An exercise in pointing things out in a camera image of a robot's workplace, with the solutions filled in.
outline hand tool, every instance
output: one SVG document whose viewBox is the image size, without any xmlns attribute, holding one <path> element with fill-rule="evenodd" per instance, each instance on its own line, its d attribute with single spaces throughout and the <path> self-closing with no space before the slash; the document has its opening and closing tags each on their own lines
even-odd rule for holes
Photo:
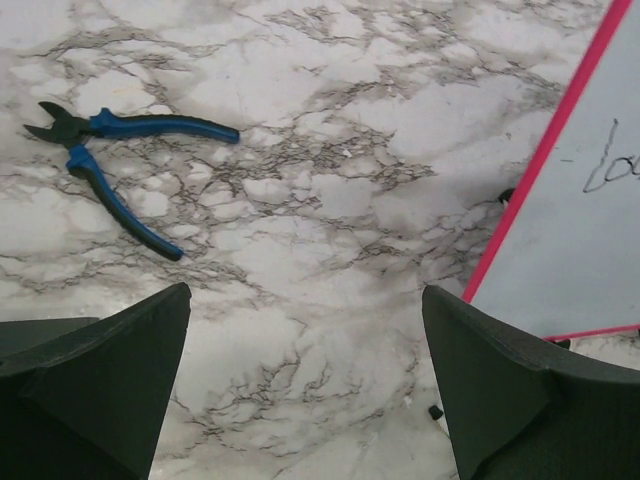
<svg viewBox="0 0 640 480">
<path fill-rule="evenodd" d="M 208 120 L 183 115 L 118 117 L 108 108 L 103 108 L 98 115 L 87 120 L 71 115 L 63 107 L 52 102 L 40 102 L 39 105 L 54 118 L 53 125 L 48 129 L 31 125 L 24 127 L 37 138 L 60 144 L 69 151 L 71 158 L 66 164 L 69 173 L 89 182 L 100 202 L 125 230 L 160 255 L 169 260 L 179 260 L 184 253 L 180 248 L 145 227 L 120 202 L 84 143 L 91 136 L 131 138 L 163 133 L 186 133 L 235 144 L 240 141 L 240 132 Z"/>
</svg>

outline white marble countertop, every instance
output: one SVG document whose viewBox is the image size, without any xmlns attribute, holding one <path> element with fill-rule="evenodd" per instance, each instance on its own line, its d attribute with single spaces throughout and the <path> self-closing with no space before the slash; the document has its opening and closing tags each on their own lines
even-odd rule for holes
<svg viewBox="0 0 640 480">
<path fill-rule="evenodd" d="M 190 285 L 153 480 L 453 478 L 420 292 L 462 291 L 604 3 L 0 0 L 3 319 Z M 89 145 L 186 258 L 133 241 L 24 131 L 45 99 L 242 131 Z M 632 364 L 634 343 L 578 349 Z"/>
</svg>

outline pink border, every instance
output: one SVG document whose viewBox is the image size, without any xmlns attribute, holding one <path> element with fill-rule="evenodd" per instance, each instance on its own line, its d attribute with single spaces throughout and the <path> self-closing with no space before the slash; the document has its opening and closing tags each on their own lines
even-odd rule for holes
<svg viewBox="0 0 640 480">
<path fill-rule="evenodd" d="M 562 130 L 564 129 L 569 117 L 573 113 L 575 106 L 577 105 L 582 93 L 584 92 L 591 75 L 595 71 L 600 59 L 602 58 L 605 50 L 609 46 L 611 39 L 614 34 L 618 30 L 622 19 L 624 18 L 629 6 L 631 5 L 632 0 L 613 0 L 611 7 L 609 7 L 609 11 L 605 15 L 602 23 L 600 24 L 600 28 L 596 32 L 593 40 L 591 41 L 591 45 L 589 46 L 587 53 L 585 54 L 578 70 L 576 70 L 571 83 L 569 84 L 569 88 L 564 95 L 564 98 L 560 102 L 558 109 L 556 110 L 555 115 L 551 119 L 551 123 L 547 128 L 542 140 L 540 140 L 540 144 L 538 145 L 538 149 L 536 150 L 533 158 L 531 159 L 531 163 L 527 167 L 522 180 L 518 184 L 515 192 L 513 193 L 511 200 L 509 201 L 509 206 L 505 211 L 498 227 L 496 228 L 495 233 L 491 237 L 489 241 L 489 245 L 487 245 L 487 249 L 485 250 L 482 258 L 480 258 L 480 262 L 476 267 L 473 275 L 471 276 L 471 280 L 469 281 L 469 285 L 467 286 L 464 294 L 462 295 L 462 299 L 471 303 L 473 297 L 475 296 L 482 280 L 484 279 L 487 271 L 491 267 L 491 263 L 495 258 L 502 242 L 504 241 L 507 233 L 509 232 L 509 228 L 513 224 L 513 221 L 518 215 L 520 211 L 520 207 L 524 203 L 527 195 L 531 191 L 531 187 L 536 181 L 540 170 L 544 166 L 547 158 L 549 158 L 549 154 L 553 149 L 554 145 L 558 141 Z M 633 325 L 628 327 L 615 327 L 608 328 L 602 330 L 593 330 L 591 332 L 583 332 L 583 333 L 575 333 L 575 334 L 566 334 L 561 336 L 549 337 L 549 340 L 564 340 L 566 338 L 575 338 L 582 336 L 590 336 L 590 335 L 603 335 L 608 333 L 615 333 L 620 331 L 632 330 L 640 328 L 640 325 Z"/>
</svg>

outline blue handle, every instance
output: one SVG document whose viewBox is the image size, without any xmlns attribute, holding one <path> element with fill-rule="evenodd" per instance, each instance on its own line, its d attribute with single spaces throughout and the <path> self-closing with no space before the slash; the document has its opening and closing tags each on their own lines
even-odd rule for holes
<svg viewBox="0 0 640 480">
<path fill-rule="evenodd" d="M 163 133 L 186 133 L 214 138 L 227 143 L 238 143 L 240 132 L 208 120 L 184 115 L 137 115 L 118 117 L 108 108 L 89 118 L 92 131 L 105 138 L 130 138 L 160 135 Z"/>
<path fill-rule="evenodd" d="M 125 230 L 163 257 L 173 261 L 180 260 L 184 253 L 182 250 L 145 227 L 120 203 L 116 194 L 109 187 L 107 179 L 104 178 L 98 163 L 84 145 L 71 148 L 69 153 L 71 154 L 71 159 L 67 162 L 69 173 L 89 182 L 100 202 Z"/>
</svg>

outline pliers jaw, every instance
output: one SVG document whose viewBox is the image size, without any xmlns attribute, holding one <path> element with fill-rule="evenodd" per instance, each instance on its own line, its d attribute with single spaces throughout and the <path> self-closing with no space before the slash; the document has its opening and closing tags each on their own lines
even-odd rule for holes
<svg viewBox="0 0 640 480">
<path fill-rule="evenodd" d="M 38 105 L 53 117 L 53 125 L 49 128 L 24 125 L 24 128 L 40 140 L 57 143 L 71 150 L 77 145 L 82 145 L 86 137 L 92 135 L 88 120 L 74 117 L 60 105 L 52 102 L 40 102 Z"/>
</svg>

